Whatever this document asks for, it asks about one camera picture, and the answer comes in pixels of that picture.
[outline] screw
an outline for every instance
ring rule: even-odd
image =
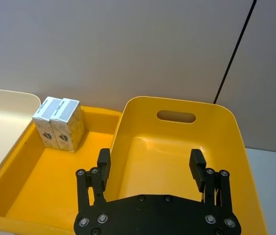
[[[139,196],[138,200],[141,201],[141,202],[143,202],[144,200],[146,200],[146,197],[143,196],[143,195],[141,195],[141,196]]]
[[[214,173],[214,170],[212,170],[212,169],[207,169],[207,173],[211,175],[211,174]]]
[[[92,235],[99,235],[99,234],[100,234],[100,229],[94,228],[94,229],[91,231],[91,234],[92,234]]]
[[[172,200],[172,198],[171,198],[170,196],[165,196],[165,200],[166,200],[167,202],[170,202],[170,201]]]
[[[89,219],[87,217],[81,218],[78,222],[80,227],[85,227],[89,224]]]
[[[84,174],[84,171],[83,170],[79,170],[78,172],[77,172],[77,175],[83,175]]]
[[[205,218],[206,218],[206,222],[209,223],[209,224],[215,224],[216,223],[216,219],[214,218],[213,215],[208,214],[208,215],[205,216]]]
[[[107,222],[108,220],[108,216],[106,214],[101,214],[98,216],[97,218],[97,221],[100,223],[100,224],[103,224],[105,222]]]
[[[234,228],[236,226],[235,222],[232,219],[226,218],[224,219],[224,222],[230,228]]]
[[[221,229],[216,229],[215,230],[215,235],[224,235],[224,233]]]
[[[221,171],[221,175],[223,175],[223,176],[228,176],[228,172],[227,172],[227,171],[222,170],[222,171]]]

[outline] white tray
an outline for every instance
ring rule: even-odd
[[[31,123],[40,105],[33,94],[0,90],[0,164]]]

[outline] small cardboard box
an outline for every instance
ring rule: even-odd
[[[38,129],[39,135],[45,145],[48,148],[58,149],[59,145],[57,143],[56,137],[54,135],[50,117],[54,113],[55,109],[60,104],[61,99],[48,96],[39,109],[32,116],[34,123]]]
[[[64,98],[50,122],[59,148],[75,152],[85,132],[79,101]]]

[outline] yellow plastic tray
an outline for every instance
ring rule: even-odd
[[[115,134],[105,197],[172,194],[200,201],[188,165],[193,148],[202,150],[207,167],[230,172],[233,212],[242,234],[267,234],[238,125],[219,105],[156,97],[130,100]]]
[[[88,134],[75,153],[45,148],[32,124],[0,168],[0,230],[19,235],[74,234],[75,172],[96,166],[111,146],[121,113],[82,107]]]

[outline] handle hole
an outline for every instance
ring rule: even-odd
[[[170,110],[158,111],[157,117],[163,121],[174,121],[188,124],[193,123],[196,120],[196,116],[192,113],[175,112]]]

